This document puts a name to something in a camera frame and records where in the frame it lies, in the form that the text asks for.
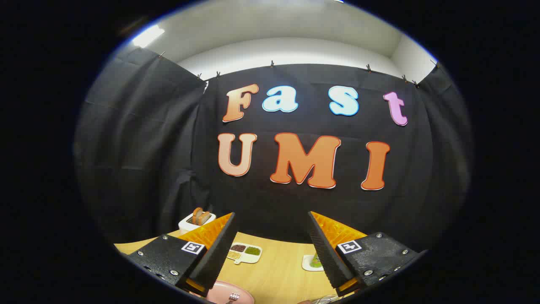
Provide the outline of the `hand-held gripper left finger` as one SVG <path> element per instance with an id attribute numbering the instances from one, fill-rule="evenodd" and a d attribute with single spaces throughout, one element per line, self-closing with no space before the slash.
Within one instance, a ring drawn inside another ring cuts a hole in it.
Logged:
<path id="1" fill-rule="evenodd" d="M 179 237 L 162 235 L 128 254 L 139 268 L 176 288 L 208 296 L 237 234 L 234 212 Z"/>

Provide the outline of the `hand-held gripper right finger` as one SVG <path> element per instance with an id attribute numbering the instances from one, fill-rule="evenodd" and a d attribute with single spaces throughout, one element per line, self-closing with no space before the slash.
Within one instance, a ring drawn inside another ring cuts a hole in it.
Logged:
<path id="1" fill-rule="evenodd" d="M 387 233 L 367 235 L 317 212 L 308 212 L 308 218 L 312 244 L 338 296 L 368 293 L 427 253 L 417 252 Z"/>

